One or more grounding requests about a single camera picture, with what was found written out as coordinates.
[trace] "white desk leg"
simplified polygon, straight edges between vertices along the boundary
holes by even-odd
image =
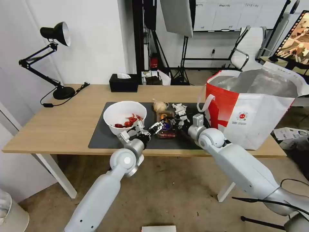
[[[235,186],[234,182],[228,181],[228,183],[218,193],[218,195],[217,195],[218,201],[223,202],[224,199],[228,196],[228,194],[232,191],[234,186]]]
[[[51,172],[54,178],[59,182],[63,189],[68,193],[71,198],[76,198],[77,192],[69,182],[67,177],[59,168],[58,164],[51,157],[50,154],[36,154],[37,157],[42,161],[45,167]]]

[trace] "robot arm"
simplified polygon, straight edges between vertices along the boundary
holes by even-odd
[[[309,198],[296,195],[281,188],[275,181],[271,171],[254,158],[241,146],[230,143],[223,133],[215,128],[205,128],[204,116],[193,116],[193,125],[179,111],[175,126],[186,132],[195,143],[210,153],[217,165],[242,190],[258,199],[287,203],[305,211],[309,211]],[[65,232],[92,232],[99,226],[120,190],[120,181],[124,175],[132,176],[143,162],[142,151],[146,148],[151,136],[162,129],[162,122],[157,122],[147,130],[141,121],[134,123],[137,138],[130,139],[127,132],[118,135],[124,145],[123,149],[114,152],[110,158],[111,171],[101,175],[91,186],[87,194],[74,211],[72,218],[65,227]],[[287,206],[265,203],[280,215],[286,216],[296,209]],[[307,231],[309,216],[300,212],[288,221],[289,231]]]
[[[309,211],[309,198],[281,188],[271,171],[241,146],[230,143],[223,133],[215,128],[203,127],[203,115],[193,117],[188,134],[195,142],[209,152],[221,170],[243,191],[254,198],[279,201]],[[287,206],[271,203],[265,205],[275,213],[287,216],[298,211]],[[309,221],[309,215],[298,211]]]
[[[147,130],[141,121],[134,123],[137,138],[130,140],[126,131],[118,135],[124,148],[115,151],[110,157],[111,171],[97,178],[75,209],[64,232],[92,232],[97,229],[120,190],[120,181],[126,175],[131,177],[144,160],[142,155],[146,144],[154,134],[162,129],[157,122]]]

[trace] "white chair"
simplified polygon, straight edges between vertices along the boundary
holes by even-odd
[[[262,65],[256,62],[255,57],[261,48],[265,38],[265,28],[263,27],[242,27],[240,36],[231,52],[231,63],[242,71],[261,69]]]

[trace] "wooden desk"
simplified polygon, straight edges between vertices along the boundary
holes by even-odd
[[[80,85],[68,85],[75,89]],[[50,154],[111,155],[115,149],[90,149],[89,141],[106,102],[131,100],[151,102],[196,102],[202,86],[140,85],[137,93],[112,93],[109,85],[90,85],[61,106],[42,108],[4,147],[7,153],[35,153],[68,194],[76,191],[53,161]],[[260,149],[250,151],[255,157],[286,157],[270,136]],[[203,150],[149,150],[145,156],[210,157]]]
[[[260,59],[265,61],[265,62],[268,61],[268,62],[271,62],[271,63],[275,63],[276,65],[279,65],[281,67],[285,67],[287,65],[287,61],[285,61],[285,60],[278,59],[277,62],[272,62],[268,58],[269,58],[269,56],[261,56],[260,57]],[[299,74],[305,74],[306,70],[307,69],[300,69],[300,68],[297,68],[297,67],[295,67],[293,69],[294,72],[299,73]]]

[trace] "lamp base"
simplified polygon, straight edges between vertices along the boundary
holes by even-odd
[[[64,100],[73,97],[75,94],[75,90],[72,87],[62,87],[57,88],[53,92],[54,99],[57,100]]]

